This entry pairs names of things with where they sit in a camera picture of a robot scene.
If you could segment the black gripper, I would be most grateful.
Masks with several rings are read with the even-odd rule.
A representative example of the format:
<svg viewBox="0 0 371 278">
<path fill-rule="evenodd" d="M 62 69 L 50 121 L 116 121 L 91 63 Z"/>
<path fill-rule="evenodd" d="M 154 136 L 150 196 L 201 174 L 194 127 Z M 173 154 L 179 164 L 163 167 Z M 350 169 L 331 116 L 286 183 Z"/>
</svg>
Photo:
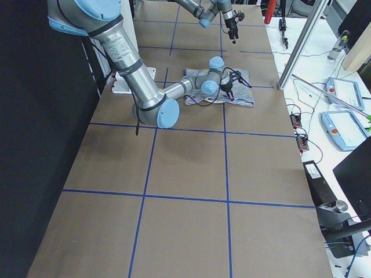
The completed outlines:
<svg viewBox="0 0 371 278">
<path fill-rule="evenodd" d="M 221 90 L 224 91 L 229 100 L 234 101 L 232 92 L 233 83 L 241 77 L 240 72 L 229 72 L 225 78 L 221 80 Z"/>
<path fill-rule="evenodd" d="M 233 44 L 236 44 L 236 38 L 239 38 L 237 23 L 243 19 L 244 12 L 241 11 L 228 11 L 224 14 L 225 25 L 229 29 L 228 36 Z"/>
</svg>

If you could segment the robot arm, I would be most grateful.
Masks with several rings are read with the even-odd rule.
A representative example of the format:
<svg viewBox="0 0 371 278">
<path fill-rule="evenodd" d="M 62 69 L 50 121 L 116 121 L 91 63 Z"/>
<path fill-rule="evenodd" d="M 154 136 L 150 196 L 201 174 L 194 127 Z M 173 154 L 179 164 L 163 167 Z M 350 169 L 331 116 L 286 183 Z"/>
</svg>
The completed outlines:
<svg viewBox="0 0 371 278">
<path fill-rule="evenodd" d="M 196 19 L 199 20 L 199 24 L 203 28 L 208 28 L 214 18 L 219 14 L 225 22 L 225 26 L 228 28 L 228 36 L 233 44 L 236 44 L 238 36 L 238 26 L 240 21 L 245 18 L 244 12 L 237 12 L 233 9 L 231 1 L 211 1 L 208 9 L 201 6 L 201 3 L 196 3 L 191 0 L 176 0 L 175 3 L 179 4 L 189 13 L 191 13 Z"/>
<path fill-rule="evenodd" d="M 173 127 L 180 113 L 177 99 L 194 89 L 209 96 L 219 90 L 233 96 L 232 86 L 239 73 L 226 67 L 220 56 L 209 60 L 206 75 L 185 76 L 165 89 L 158 88 L 123 27 L 120 1 L 48 1 L 47 4 L 53 30 L 100 42 L 133 94 L 133 114 L 138 123 L 162 129 Z"/>
</svg>

